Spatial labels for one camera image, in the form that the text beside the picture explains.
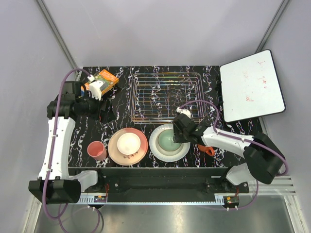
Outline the white orange bowl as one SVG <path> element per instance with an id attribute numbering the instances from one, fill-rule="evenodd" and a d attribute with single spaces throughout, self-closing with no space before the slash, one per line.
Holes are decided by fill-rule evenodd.
<path id="1" fill-rule="evenodd" d="M 136 153 L 140 146 L 140 138 L 134 133 L 125 133 L 121 135 L 117 141 L 117 148 L 119 152 L 124 155 L 132 155 Z"/>

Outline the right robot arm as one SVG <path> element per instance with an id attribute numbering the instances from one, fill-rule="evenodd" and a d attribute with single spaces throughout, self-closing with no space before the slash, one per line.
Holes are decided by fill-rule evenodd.
<path id="1" fill-rule="evenodd" d="M 229 168 L 221 179 L 221 188 L 228 193 L 248 181 L 271 184 L 285 165 L 284 155 L 263 133 L 255 136 L 229 133 L 204 123 L 196 124 L 186 114 L 178 114 L 174 118 L 173 133 L 176 143 L 190 142 L 220 148 L 245 160 L 243 164 Z"/>

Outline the white scalloped plate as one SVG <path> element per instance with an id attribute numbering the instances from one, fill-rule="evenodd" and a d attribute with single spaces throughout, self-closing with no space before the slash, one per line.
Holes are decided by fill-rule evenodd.
<path id="1" fill-rule="evenodd" d="M 159 160 L 164 161 L 164 162 L 175 162 L 187 155 L 187 153 L 190 150 L 190 142 L 188 143 L 181 143 L 182 145 L 182 150 L 178 153 L 172 153 L 172 152 L 164 152 L 161 150 L 158 146 L 157 143 L 157 137 L 158 135 L 166 130 L 166 129 L 172 129 L 173 130 L 173 125 L 172 124 L 164 124 L 158 126 L 156 129 L 153 130 L 153 132 L 150 135 L 149 138 L 149 146 L 152 154 Z"/>

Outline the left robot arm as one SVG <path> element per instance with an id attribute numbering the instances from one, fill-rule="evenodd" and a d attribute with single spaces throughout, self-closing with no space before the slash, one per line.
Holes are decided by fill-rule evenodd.
<path id="1" fill-rule="evenodd" d="M 109 102 L 92 98 L 85 84 L 66 81 L 61 95 L 47 107 L 49 139 L 44 163 L 38 178 L 29 181 L 29 191 L 45 204 L 77 203 L 83 191 L 104 189 L 105 180 L 97 171 L 70 175 L 68 168 L 71 136 L 78 117 L 87 116 L 97 122 L 115 120 Z"/>

